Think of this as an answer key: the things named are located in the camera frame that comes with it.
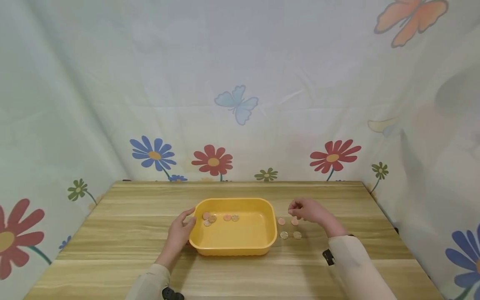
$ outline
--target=coin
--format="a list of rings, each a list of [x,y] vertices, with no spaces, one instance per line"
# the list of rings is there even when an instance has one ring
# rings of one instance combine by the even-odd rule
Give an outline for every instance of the coin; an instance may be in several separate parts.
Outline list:
[[[216,216],[215,216],[215,215],[211,215],[211,216],[208,218],[208,221],[209,221],[210,223],[215,223],[215,221],[216,221]]]

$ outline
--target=yellow plastic tray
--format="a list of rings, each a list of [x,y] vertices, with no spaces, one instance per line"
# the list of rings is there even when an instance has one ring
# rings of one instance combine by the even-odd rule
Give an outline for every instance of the yellow plastic tray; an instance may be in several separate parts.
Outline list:
[[[204,226],[203,213],[215,214],[216,222]],[[201,255],[264,255],[276,240],[272,205],[262,198],[211,198],[200,202],[193,213],[197,223],[190,244]],[[223,216],[238,215],[237,222]]]

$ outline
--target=wooden table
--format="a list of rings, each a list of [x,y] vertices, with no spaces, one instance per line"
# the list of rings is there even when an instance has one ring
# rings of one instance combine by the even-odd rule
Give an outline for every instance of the wooden table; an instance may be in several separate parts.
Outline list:
[[[122,300],[150,267],[182,210],[211,197],[261,197],[286,217],[290,201],[310,197],[365,245],[399,299],[442,299],[361,182],[116,182],[27,300]],[[294,228],[288,224],[287,232]],[[301,240],[278,238],[261,257],[202,257],[186,249],[173,289],[194,299],[346,299],[318,225],[301,221]]]

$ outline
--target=green flower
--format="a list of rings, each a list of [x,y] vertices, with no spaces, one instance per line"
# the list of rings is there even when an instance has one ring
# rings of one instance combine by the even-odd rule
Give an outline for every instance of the green flower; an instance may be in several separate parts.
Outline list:
[[[273,181],[274,179],[277,179],[278,171],[273,171],[272,168],[268,168],[267,172],[265,170],[260,170],[260,174],[255,174],[255,178],[257,180],[264,180],[264,181]]]
[[[382,162],[379,162],[378,165],[373,164],[372,170],[376,173],[375,177],[378,178],[378,180],[385,179],[385,176],[388,174],[387,165],[384,165]]]
[[[85,196],[85,193],[88,192],[87,184],[81,178],[79,181],[74,180],[73,185],[74,187],[67,189],[67,191],[71,192],[70,195],[68,195],[68,200],[77,201],[78,197],[83,198]]]

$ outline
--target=black clip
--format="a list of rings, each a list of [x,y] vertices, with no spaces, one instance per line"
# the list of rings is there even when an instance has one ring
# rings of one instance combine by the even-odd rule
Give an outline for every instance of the black clip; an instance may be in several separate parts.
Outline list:
[[[334,265],[335,264],[335,258],[333,257],[332,252],[330,249],[325,250],[322,255],[324,256],[325,260],[327,261],[328,265]]]
[[[169,287],[163,289],[162,297],[165,300],[185,300],[185,297],[182,294],[176,293]]]

